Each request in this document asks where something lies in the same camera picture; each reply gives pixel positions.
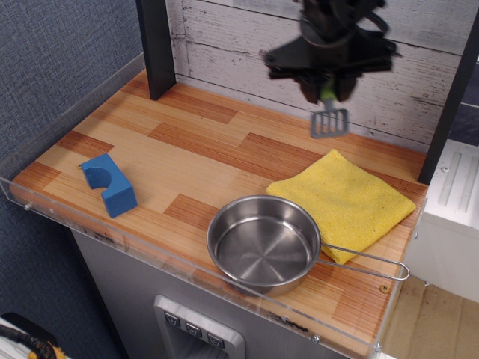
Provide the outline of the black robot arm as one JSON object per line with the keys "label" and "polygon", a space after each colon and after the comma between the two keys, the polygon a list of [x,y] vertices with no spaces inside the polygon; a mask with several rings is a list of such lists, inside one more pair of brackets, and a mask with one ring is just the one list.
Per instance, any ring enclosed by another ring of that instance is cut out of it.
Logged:
{"label": "black robot arm", "polygon": [[304,1],[295,40],[268,51],[271,79],[292,79],[309,103],[323,100],[331,85],[338,102],[351,96],[365,73],[392,69],[396,44],[385,38],[388,24],[376,14],[385,1]]}

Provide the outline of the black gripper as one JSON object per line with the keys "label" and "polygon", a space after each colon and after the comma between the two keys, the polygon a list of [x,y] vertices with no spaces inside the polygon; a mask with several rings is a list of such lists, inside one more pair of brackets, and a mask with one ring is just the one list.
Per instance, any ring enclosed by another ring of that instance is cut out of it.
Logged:
{"label": "black gripper", "polygon": [[385,38],[388,26],[378,16],[366,17],[379,29],[366,30],[337,19],[321,24],[303,16],[300,36],[263,56],[272,79],[296,78],[300,91],[312,104],[320,101],[324,81],[311,76],[335,76],[338,102],[348,100],[362,73],[389,71],[397,51],[396,43]]}

